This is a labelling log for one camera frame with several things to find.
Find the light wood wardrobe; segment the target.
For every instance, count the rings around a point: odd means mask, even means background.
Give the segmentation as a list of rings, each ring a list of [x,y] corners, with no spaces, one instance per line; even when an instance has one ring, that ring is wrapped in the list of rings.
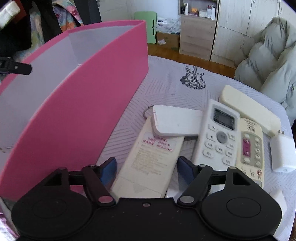
[[[274,18],[295,25],[295,10],[287,1],[219,1],[211,61],[235,68],[247,58],[253,37]]]

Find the pink cardboard box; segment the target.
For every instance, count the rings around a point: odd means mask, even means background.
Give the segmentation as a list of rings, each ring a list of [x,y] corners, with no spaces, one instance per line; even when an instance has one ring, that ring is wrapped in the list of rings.
[[[148,73],[146,23],[67,30],[25,63],[30,75],[1,83],[1,197],[12,201],[60,167],[97,162]]]

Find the wooden shelf cabinet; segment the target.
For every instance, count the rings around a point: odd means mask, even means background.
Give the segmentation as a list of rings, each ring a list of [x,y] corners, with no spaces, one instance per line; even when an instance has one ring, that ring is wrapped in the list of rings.
[[[220,1],[178,1],[180,54],[211,59]]]

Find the long cream remote control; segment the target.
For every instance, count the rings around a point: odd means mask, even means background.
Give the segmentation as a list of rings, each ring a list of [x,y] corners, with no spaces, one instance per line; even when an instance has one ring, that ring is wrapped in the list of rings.
[[[270,110],[236,88],[226,85],[221,92],[219,102],[236,110],[242,118],[256,122],[270,138],[281,130],[280,118]]]

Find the white TCL remote control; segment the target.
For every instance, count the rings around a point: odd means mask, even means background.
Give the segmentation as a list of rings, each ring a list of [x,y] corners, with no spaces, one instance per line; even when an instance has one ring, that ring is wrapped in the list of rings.
[[[240,114],[213,99],[208,101],[191,162],[226,171],[236,163]]]

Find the cream remote with pink button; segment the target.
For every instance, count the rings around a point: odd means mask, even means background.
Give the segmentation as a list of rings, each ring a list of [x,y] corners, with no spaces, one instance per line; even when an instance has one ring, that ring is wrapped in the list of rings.
[[[264,141],[261,126],[252,120],[241,118],[239,123],[240,146],[236,167],[246,176],[264,187]]]

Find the grey puffer jacket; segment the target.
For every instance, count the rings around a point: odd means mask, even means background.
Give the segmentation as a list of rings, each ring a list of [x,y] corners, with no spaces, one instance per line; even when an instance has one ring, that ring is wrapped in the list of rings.
[[[295,27],[273,18],[253,39],[234,78],[280,103],[295,119]]]

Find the flat white card device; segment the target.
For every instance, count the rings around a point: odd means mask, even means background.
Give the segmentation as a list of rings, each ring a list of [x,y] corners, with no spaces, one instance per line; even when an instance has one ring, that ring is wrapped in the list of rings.
[[[159,136],[198,136],[203,115],[202,110],[154,105],[152,107],[152,128]]]

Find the floral quilt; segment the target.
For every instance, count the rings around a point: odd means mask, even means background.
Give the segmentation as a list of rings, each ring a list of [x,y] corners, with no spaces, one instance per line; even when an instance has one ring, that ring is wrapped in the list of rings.
[[[74,1],[56,0],[52,6],[62,32],[84,25]]]

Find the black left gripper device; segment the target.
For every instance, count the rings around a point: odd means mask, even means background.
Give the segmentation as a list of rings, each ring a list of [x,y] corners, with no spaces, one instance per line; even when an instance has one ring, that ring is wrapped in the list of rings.
[[[16,62],[12,58],[0,57],[1,74],[30,75],[31,72],[32,66],[30,64]]]

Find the silver keys bunch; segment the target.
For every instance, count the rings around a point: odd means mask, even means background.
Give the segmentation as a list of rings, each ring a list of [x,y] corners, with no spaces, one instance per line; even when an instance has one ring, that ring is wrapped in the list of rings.
[[[154,105],[150,105],[143,111],[142,116],[145,120],[153,114],[153,107]]]

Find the small white charger plug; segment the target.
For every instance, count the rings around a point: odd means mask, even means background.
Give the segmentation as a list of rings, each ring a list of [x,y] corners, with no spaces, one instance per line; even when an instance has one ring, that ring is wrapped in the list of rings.
[[[287,203],[282,190],[280,189],[273,190],[272,192],[270,192],[269,195],[279,204],[282,214],[284,215],[285,212],[287,211]]]

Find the black hanging clothes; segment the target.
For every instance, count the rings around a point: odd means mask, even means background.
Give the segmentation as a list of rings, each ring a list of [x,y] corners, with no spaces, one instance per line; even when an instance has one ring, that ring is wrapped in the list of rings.
[[[84,25],[100,23],[99,1],[74,1]],[[63,33],[52,1],[1,1],[1,57],[22,59]]]

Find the grey patterned table cloth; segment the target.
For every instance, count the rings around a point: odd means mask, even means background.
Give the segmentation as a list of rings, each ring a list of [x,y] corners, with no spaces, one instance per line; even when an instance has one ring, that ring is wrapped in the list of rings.
[[[181,83],[181,78],[186,75],[187,69],[192,69],[202,75],[206,84],[205,88],[193,89]],[[144,125],[145,119],[142,113],[148,106],[161,104],[204,110],[209,99],[218,100],[225,85],[231,85],[273,112],[280,118],[281,130],[287,136],[292,136],[285,109],[257,90],[232,78],[199,67],[150,56],[149,71],[113,130],[97,164],[103,163],[110,157],[115,157],[118,168],[122,166]],[[278,240],[288,240],[295,219],[295,172],[272,171],[269,140],[268,136],[264,136],[264,190],[268,193],[278,189],[283,192],[287,211],[275,236]]]

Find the large white charger cube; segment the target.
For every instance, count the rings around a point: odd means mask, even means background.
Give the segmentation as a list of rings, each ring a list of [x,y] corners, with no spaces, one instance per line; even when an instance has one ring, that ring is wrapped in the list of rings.
[[[280,130],[270,140],[272,170],[290,173],[296,169],[295,142]]]

